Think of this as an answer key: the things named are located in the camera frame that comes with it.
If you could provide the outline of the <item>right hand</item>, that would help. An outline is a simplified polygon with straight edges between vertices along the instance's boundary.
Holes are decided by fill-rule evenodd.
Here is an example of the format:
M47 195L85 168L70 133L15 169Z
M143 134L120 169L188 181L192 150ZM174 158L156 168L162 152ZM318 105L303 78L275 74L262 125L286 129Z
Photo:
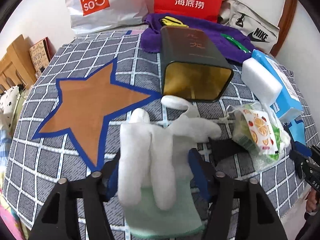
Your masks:
M311 188L306 198L306 211L308 213L315 212L317 210L318 198L317 191Z

